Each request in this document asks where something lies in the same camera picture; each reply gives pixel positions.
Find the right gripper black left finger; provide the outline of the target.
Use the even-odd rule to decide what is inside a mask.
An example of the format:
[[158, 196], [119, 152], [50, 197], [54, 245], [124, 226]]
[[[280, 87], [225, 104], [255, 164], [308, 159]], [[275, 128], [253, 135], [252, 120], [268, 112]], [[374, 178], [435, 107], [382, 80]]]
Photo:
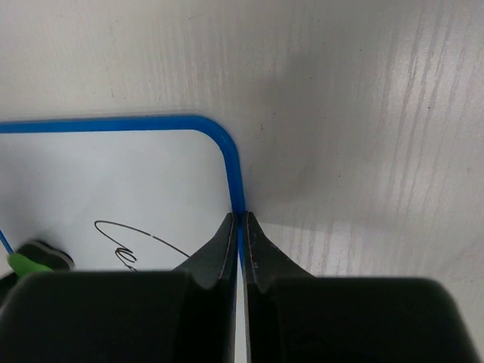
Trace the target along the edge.
[[235, 214], [171, 271], [38, 272], [1, 310], [3, 362], [232, 362]]

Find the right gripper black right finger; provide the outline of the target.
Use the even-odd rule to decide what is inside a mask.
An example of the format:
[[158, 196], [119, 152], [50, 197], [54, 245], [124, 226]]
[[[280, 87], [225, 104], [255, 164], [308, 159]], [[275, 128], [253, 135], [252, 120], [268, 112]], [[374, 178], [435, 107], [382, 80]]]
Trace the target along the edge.
[[240, 237], [249, 361], [479, 361], [455, 301], [436, 281], [317, 278], [252, 213]]

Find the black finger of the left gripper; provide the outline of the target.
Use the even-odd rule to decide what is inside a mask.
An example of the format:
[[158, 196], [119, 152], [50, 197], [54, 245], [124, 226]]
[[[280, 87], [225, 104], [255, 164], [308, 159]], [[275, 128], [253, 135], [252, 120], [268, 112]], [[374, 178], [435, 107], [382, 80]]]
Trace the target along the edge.
[[3, 303], [11, 290], [15, 287], [19, 278], [15, 272], [11, 272], [0, 279], [0, 303]]

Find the green whiteboard eraser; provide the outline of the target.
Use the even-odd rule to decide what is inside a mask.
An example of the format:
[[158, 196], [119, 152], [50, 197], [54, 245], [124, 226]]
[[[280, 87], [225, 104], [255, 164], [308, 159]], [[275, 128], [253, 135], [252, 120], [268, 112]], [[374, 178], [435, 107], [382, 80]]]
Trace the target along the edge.
[[8, 256], [8, 264], [19, 277], [45, 272], [70, 271], [75, 267], [73, 259], [42, 240], [28, 240]]

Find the blue framed whiteboard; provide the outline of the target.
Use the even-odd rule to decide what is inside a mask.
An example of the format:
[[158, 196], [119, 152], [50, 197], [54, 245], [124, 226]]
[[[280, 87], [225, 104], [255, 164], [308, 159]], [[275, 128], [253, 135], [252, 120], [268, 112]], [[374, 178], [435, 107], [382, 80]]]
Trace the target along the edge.
[[171, 271], [246, 210], [231, 136], [197, 115], [2, 123], [1, 249], [42, 240], [70, 271]]

